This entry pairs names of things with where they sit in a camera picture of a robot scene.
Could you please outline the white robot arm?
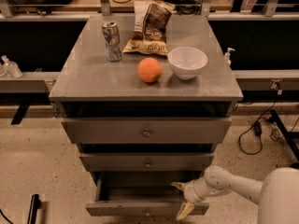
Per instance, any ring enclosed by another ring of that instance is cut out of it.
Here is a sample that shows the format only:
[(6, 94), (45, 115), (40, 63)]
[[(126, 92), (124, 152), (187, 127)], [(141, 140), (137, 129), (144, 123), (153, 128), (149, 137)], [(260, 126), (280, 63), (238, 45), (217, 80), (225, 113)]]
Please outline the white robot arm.
[(278, 168), (257, 181), (233, 175), (218, 165), (208, 166), (204, 174), (192, 181), (173, 182), (183, 192), (177, 220), (184, 219), (207, 197), (235, 192), (258, 205), (257, 224), (299, 224), (299, 171)]

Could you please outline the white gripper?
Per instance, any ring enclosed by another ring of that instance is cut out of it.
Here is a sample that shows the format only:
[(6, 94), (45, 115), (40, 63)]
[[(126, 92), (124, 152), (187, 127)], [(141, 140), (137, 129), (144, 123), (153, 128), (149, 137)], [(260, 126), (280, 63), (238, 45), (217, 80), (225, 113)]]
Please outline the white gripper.
[(187, 183), (172, 182), (172, 187), (183, 190), (184, 198), (187, 202), (183, 202), (177, 214), (177, 220), (184, 219), (194, 209), (194, 203), (203, 202), (206, 198), (207, 188), (204, 179), (196, 179)]

